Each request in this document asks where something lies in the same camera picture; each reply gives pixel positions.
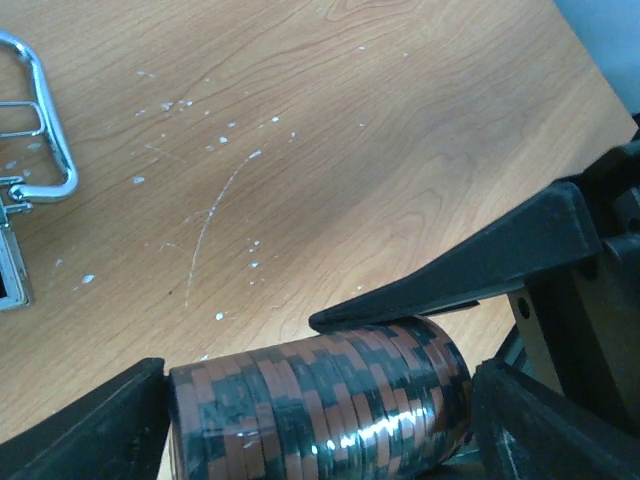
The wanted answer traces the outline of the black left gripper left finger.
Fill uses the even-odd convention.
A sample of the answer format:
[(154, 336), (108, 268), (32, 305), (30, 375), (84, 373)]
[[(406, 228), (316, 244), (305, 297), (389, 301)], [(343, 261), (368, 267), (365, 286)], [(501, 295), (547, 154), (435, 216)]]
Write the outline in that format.
[(145, 358), (1, 444), (3, 479), (155, 479), (168, 435), (164, 360)]

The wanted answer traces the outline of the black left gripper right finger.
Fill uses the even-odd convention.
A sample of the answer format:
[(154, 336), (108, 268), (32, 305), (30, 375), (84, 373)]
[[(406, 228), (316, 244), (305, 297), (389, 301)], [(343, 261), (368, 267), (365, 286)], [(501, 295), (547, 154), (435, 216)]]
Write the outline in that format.
[(637, 479), (639, 441), (498, 361), (476, 368), (472, 423), (489, 479)]

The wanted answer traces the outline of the grey chip stack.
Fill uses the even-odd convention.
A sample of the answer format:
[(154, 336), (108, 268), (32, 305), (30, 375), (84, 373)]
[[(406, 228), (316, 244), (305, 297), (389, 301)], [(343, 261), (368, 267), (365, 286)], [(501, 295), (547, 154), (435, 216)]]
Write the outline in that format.
[(471, 422), (468, 368), (425, 318), (176, 367), (169, 387), (177, 479), (413, 479)]

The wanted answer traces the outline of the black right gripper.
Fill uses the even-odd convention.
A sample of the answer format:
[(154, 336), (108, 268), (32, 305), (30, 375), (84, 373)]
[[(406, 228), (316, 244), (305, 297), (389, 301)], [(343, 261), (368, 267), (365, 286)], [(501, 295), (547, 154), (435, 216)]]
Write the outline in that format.
[(551, 184), (413, 274), (311, 315), (310, 327), (467, 307), (554, 270), (508, 296), (516, 366), (614, 427), (638, 429), (638, 145), (611, 149), (571, 180), (581, 191)]

